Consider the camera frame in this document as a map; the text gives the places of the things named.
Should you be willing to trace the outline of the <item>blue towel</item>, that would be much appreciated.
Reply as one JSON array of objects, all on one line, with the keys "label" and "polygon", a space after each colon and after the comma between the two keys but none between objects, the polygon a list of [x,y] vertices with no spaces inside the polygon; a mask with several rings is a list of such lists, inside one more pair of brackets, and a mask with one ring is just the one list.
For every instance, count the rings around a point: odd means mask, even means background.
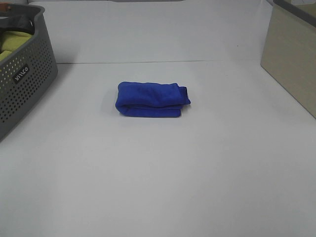
[{"label": "blue towel", "polygon": [[116,109],[128,117],[177,118],[190,105],[187,88],[177,83],[121,82]]}]

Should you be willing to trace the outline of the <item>grey perforated laundry basket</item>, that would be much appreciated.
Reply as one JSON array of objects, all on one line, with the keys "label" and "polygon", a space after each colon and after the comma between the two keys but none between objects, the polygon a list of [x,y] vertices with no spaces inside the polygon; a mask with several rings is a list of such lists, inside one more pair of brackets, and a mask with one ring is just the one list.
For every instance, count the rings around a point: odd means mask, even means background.
[{"label": "grey perforated laundry basket", "polygon": [[31,38],[0,62],[0,137],[29,113],[58,74],[57,64],[43,16],[37,5],[1,3],[0,32],[13,31],[19,16],[30,28],[17,27]]}]

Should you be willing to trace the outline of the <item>beige storage box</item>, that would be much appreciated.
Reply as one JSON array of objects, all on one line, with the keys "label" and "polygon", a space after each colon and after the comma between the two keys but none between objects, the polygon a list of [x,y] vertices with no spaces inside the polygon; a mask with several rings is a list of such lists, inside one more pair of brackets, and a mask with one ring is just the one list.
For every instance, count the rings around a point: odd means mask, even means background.
[{"label": "beige storage box", "polygon": [[275,0],[261,57],[269,73],[316,115],[316,2]]}]

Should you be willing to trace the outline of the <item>dark cloth in basket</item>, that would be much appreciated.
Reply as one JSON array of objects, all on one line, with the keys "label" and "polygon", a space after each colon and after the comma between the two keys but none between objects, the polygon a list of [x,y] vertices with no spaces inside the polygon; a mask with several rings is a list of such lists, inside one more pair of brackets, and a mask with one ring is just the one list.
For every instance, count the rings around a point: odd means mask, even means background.
[{"label": "dark cloth in basket", "polygon": [[33,35],[35,28],[33,22],[25,15],[14,15],[0,19],[0,34],[15,31]]}]

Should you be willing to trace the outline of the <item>yellow-green towel in basket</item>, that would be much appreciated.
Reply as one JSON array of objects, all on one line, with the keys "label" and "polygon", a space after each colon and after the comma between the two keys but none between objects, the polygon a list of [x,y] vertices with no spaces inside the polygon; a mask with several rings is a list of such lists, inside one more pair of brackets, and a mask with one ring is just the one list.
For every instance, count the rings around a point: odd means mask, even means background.
[{"label": "yellow-green towel in basket", "polygon": [[33,35],[25,32],[6,31],[0,36],[0,60],[27,42]]}]

